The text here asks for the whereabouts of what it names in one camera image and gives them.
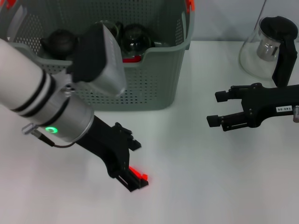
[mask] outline white table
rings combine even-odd
[[[238,65],[241,42],[192,42],[174,104],[162,111],[97,112],[133,130],[131,165],[150,185],[133,193],[80,146],[50,148],[21,134],[27,121],[0,108],[3,224],[297,224],[299,126],[271,118],[223,132],[208,115],[242,111],[215,92],[259,80]],[[290,84],[298,84],[298,64]],[[272,83],[262,82],[271,87]]]

